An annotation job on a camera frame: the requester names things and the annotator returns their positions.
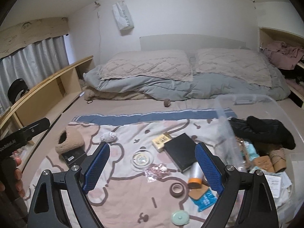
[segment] blue stripe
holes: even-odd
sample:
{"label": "blue stripe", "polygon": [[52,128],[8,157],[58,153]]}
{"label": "blue stripe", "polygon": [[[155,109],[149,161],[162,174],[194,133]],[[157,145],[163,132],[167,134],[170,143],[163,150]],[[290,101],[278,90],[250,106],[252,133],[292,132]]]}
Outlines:
{"label": "blue stripe", "polygon": [[[237,117],[232,109],[224,109],[227,117]],[[137,122],[151,122],[151,121],[170,121],[181,119],[213,119],[218,118],[215,109],[204,110],[182,110],[172,112],[151,112],[147,114],[132,114],[132,115],[117,115],[105,116],[101,114],[77,116],[73,119],[75,122],[89,122],[97,125],[126,125]]]}

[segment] transparent storage box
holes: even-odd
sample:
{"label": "transparent storage box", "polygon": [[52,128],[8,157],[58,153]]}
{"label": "transparent storage box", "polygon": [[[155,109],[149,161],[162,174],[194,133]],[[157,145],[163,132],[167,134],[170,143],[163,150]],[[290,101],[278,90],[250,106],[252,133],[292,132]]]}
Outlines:
{"label": "transparent storage box", "polygon": [[290,198],[285,204],[277,208],[280,224],[282,227],[287,227],[288,224],[286,223],[292,220],[297,205],[304,199],[304,186],[299,184],[303,182],[302,178],[304,177],[301,175],[296,175],[295,177],[293,170],[293,163],[295,161],[304,162],[304,143],[295,125],[277,102],[266,95],[221,95],[215,99],[214,106],[219,119],[218,134],[220,134],[223,139],[223,143],[215,149],[215,154],[218,155],[225,164],[232,164],[238,170],[245,171],[246,169],[234,133],[227,120],[227,113],[224,112],[224,109],[232,109],[235,117],[240,119],[246,119],[248,116],[255,116],[260,119],[277,119],[292,133],[296,143],[296,149],[292,151],[285,150],[287,164],[285,172],[292,182],[292,187],[290,187],[289,192]]}

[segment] blue gripper pad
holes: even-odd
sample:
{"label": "blue gripper pad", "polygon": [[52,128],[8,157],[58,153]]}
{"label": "blue gripper pad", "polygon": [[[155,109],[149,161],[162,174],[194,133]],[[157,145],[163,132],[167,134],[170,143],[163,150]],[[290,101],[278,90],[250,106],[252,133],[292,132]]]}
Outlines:
{"label": "blue gripper pad", "polygon": [[224,186],[222,184],[222,175],[200,143],[195,146],[195,158],[199,163],[211,189],[216,191],[220,196],[224,190]]}
{"label": "blue gripper pad", "polygon": [[93,190],[110,157],[110,146],[105,143],[84,175],[83,192],[87,195]]}

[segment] hanging white bag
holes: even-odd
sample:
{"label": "hanging white bag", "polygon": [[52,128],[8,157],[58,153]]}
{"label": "hanging white bag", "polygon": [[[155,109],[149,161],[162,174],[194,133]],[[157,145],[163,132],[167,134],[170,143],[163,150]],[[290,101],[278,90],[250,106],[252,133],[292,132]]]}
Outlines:
{"label": "hanging white bag", "polygon": [[119,30],[128,30],[134,27],[130,12],[124,0],[113,5],[113,13]]}

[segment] black notebook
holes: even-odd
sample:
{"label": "black notebook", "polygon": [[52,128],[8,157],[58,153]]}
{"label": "black notebook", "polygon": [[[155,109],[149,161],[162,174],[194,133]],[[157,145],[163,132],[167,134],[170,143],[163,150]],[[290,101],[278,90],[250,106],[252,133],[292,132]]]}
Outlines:
{"label": "black notebook", "polygon": [[196,162],[196,143],[185,133],[165,143],[165,151],[172,159],[176,167],[184,172]]}

